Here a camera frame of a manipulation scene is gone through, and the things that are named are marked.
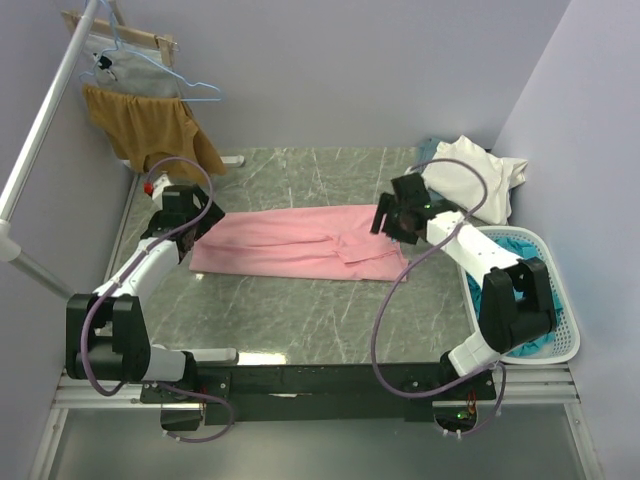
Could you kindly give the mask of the pink t shirt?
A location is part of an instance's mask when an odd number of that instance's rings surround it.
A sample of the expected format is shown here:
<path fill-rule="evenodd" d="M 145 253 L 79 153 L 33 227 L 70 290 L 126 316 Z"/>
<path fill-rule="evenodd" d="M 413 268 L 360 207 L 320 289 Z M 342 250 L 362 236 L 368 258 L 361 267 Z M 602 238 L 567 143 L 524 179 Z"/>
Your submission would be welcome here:
<path fill-rule="evenodd" d="M 194 245 L 190 270 L 312 280 L 393 281 L 400 246 L 374 235 L 374 205 L 228 213 Z"/>

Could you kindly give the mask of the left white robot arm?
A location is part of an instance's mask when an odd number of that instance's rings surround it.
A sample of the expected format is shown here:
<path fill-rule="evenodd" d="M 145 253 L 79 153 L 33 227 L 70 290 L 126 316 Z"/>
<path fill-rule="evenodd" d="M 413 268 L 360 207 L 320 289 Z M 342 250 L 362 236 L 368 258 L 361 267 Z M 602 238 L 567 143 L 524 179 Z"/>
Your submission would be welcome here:
<path fill-rule="evenodd" d="M 197 185 L 164 187 L 160 202 L 120 270 L 67 302 L 65 369 L 75 380 L 94 383 L 164 382 L 173 399 L 186 402 L 200 388 L 194 355 L 152 345 L 143 306 L 225 213 Z"/>

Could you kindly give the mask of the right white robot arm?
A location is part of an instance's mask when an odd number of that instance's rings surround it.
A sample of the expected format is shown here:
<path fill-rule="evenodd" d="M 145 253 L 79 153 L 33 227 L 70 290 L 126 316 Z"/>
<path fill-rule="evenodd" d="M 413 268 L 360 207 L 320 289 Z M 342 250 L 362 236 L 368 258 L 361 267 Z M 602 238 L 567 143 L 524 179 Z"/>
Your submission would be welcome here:
<path fill-rule="evenodd" d="M 418 173 L 391 181 L 371 226 L 402 243 L 420 239 L 454 260 L 480 287 L 472 333 L 442 355 L 439 387 L 460 399 L 474 386 L 472 372 L 557 328 L 549 271 L 543 260 L 525 259 L 499 246 L 447 200 L 433 201 Z"/>

